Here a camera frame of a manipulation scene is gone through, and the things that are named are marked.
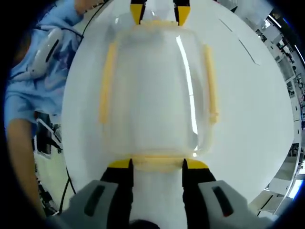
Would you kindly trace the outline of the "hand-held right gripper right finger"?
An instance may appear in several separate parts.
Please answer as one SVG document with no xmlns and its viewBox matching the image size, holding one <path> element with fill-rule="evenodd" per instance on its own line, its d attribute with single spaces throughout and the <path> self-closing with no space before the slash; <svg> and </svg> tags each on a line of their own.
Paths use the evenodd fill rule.
<svg viewBox="0 0 305 229">
<path fill-rule="evenodd" d="M 239 192 L 193 159 L 183 161 L 183 202 L 189 229 L 269 229 L 273 223 L 252 213 Z"/>
</svg>

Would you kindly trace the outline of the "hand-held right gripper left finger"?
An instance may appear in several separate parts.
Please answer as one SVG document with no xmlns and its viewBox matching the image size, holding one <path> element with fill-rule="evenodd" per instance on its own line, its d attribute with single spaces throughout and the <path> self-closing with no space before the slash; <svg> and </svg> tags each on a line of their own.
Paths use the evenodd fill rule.
<svg viewBox="0 0 305 229">
<path fill-rule="evenodd" d="M 48 217 L 52 229 L 127 229 L 133 202 L 133 162 L 128 158 L 108 165 L 100 180 L 78 191 L 69 207 Z"/>
</svg>

